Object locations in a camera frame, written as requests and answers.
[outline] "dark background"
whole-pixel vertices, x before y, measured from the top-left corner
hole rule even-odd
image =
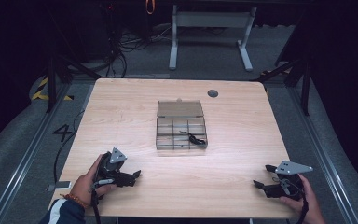
[[[121,24],[147,37],[152,26],[170,22],[171,7],[165,7],[152,16],[145,14],[143,5],[117,7],[117,23],[110,25]],[[358,2],[302,12],[298,7],[260,7],[255,24],[297,24],[281,59],[290,61],[311,49],[312,80],[358,172]],[[29,90],[53,52],[79,62],[108,54],[101,15],[95,3],[45,7],[39,2],[0,1],[0,132],[30,104]]]

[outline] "bracelet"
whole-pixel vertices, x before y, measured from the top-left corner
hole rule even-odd
[[[85,203],[83,203],[77,196],[73,195],[73,194],[60,194],[64,199],[66,200],[72,200],[77,202],[78,204],[80,204],[84,209],[88,208],[89,206],[86,205]]]

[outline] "sleeve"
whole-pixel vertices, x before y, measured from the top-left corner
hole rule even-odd
[[[58,199],[54,201],[39,224],[85,224],[84,208],[72,200]]]

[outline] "hand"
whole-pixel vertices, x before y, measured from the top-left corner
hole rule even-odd
[[[312,187],[310,186],[310,182],[303,175],[299,175],[299,177],[302,180],[304,191],[305,191],[305,198],[307,199],[308,207],[309,207],[309,210],[305,215],[305,219],[303,223],[324,224],[325,223],[324,217],[322,216],[322,212],[319,207],[318,200],[316,199],[316,195],[313,192]],[[287,197],[281,197],[280,200],[281,202],[285,203],[287,206],[294,209],[296,213],[298,213],[299,215],[301,214],[303,199],[300,199],[299,201],[295,201]]]
[[[85,205],[91,204],[91,192],[89,189],[93,184],[93,178],[95,173],[97,172],[98,165],[100,163],[102,155],[98,157],[98,159],[92,164],[91,168],[85,175],[81,175],[78,180],[75,182],[74,186],[72,187],[71,194],[76,196],[81,202]],[[105,193],[115,189],[116,185],[103,185],[97,188],[95,191],[97,192],[98,196],[104,195]]]

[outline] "wooden table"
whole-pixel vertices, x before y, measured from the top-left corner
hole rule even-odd
[[[209,90],[218,96],[208,96]],[[199,154],[156,149],[158,101],[200,100],[208,147]],[[117,147],[122,172],[142,170],[133,188],[100,201],[102,216],[293,217],[253,180],[274,184],[265,165],[288,160],[263,86],[255,82],[99,79],[60,180],[85,174],[99,154]],[[53,200],[69,189],[57,189]]]

